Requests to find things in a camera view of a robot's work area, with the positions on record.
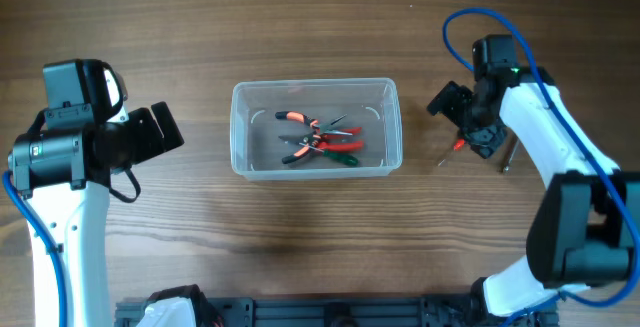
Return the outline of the clear plastic container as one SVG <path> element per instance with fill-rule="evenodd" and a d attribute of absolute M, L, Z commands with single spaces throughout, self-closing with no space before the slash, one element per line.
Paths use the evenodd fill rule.
<path fill-rule="evenodd" d="M 241 82 L 230 117 L 231 165 L 249 181 L 378 177 L 403 162 L 389 78 Z"/>

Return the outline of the black red handle screwdriver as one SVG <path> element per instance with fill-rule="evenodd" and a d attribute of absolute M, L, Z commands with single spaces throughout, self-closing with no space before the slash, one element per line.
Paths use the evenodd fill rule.
<path fill-rule="evenodd" d="M 464 147 L 464 145 L 466 144 L 465 140 L 462 138 L 457 138 L 452 145 L 442 154 L 442 156 L 440 157 L 440 161 L 438 163 L 438 166 L 442 166 L 447 159 L 449 158 L 449 156 L 454 153 L 459 151 L 460 149 L 462 149 Z"/>

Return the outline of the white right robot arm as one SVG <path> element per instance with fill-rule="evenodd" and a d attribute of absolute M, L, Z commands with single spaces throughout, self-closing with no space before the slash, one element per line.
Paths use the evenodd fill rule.
<path fill-rule="evenodd" d="M 458 129 L 461 143 L 490 158 L 514 134 L 545 185 L 526 253 L 483 278 L 483 314 L 516 319 L 593 287 L 639 280 L 639 175 L 624 172 L 589 140 L 544 69 L 519 65 L 510 35 L 472 46 L 475 85 L 449 82 L 427 110 Z"/>

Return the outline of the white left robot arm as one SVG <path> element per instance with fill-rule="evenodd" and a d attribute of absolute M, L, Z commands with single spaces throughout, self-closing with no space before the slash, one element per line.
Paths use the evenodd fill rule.
<path fill-rule="evenodd" d="M 36 323 L 39 326 L 108 326 L 112 322 L 105 255 L 111 198 L 133 203 L 111 185 L 123 173 L 141 189 L 131 169 L 183 145 L 164 102 L 116 120 L 95 123 L 74 106 L 69 128 L 41 111 L 9 155 L 3 184 L 30 226 Z"/>

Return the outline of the orange black needle-nose pliers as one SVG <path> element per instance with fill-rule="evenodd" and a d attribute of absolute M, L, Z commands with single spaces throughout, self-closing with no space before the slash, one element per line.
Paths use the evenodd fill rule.
<path fill-rule="evenodd" d="M 341 130 L 341 129 L 337 129 L 336 125 L 341 122 L 345 117 L 346 114 L 334 118 L 330 121 L 325 121 L 322 122 L 318 119 L 315 118 L 311 118 L 309 116 L 307 116 L 306 114 L 303 114 L 301 112 L 297 112 L 297 111 L 278 111 L 274 114 L 274 117 L 277 120 L 287 120 L 287 121 L 294 121 L 294 122 L 298 122 L 301 123 L 303 125 L 305 125 L 309 131 L 304 133 L 304 134 L 294 134 L 294 135 L 307 135 L 310 133 L 325 133 L 328 131 L 337 131 L 337 130 Z M 309 151 L 305 151 L 301 146 L 299 145 L 293 145 L 293 146 L 297 146 L 298 150 L 296 150 L 294 153 L 291 153 L 285 157 L 283 157 L 281 159 L 281 162 L 285 165 L 287 164 L 294 164 L 297 163 L 301 160 L 303 160 L 305 157 L 312 155 L 313 153 L 316 153 L 318 155 L 321 155 L 320 152 L 309 152 Z"/>

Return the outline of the red handle snips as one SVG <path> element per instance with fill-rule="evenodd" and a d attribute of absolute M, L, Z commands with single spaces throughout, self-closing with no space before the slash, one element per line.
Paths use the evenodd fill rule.
<path fill-rule="evenodd" d="M 361 127 L 328 131 L 325 133 L 310 133 L 307 135 L 281 135 L 279 139 L 288 144 L 299 145 L 309 152 L 355 152 L 364 147 L 364 142 L 354 140 L 353 137 L 362 132 Z"/>

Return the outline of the green handle screwdriver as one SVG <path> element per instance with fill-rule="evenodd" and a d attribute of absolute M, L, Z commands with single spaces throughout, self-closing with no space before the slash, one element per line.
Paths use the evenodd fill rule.
<path fill-rule="evenodd" d="M 356 167 L 359 165 L 359 160 L 351 155 L 348 149 L 344 149 L 343 147 L 332 147 L 331 145 L 320 147 L 312 146 L 311 144 L 306 144 L 306 147 L 310 148 L 313 151 L 320 152 L 322 156 L 336 162 L 340 162 L 346 166 Z"/>

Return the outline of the silver socket wrench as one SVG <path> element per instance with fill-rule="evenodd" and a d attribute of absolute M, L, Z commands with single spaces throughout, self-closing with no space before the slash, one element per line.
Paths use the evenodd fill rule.
<path fill-rule="evenodd" d="M 511 143 L 509 145 L 509 149 L 507 150 L 506 154 L 505 154 L 505 158 L 503 161 L 503 164 L 501 166 L 501 172 L 503 174 L 506 174 L 509 172 L 512 161 L 515 157 L 515 154 L 517 152 L 517 149 L 520 145 L 520 141 L 517 137 L 513 137 L 511 140 Z"/>

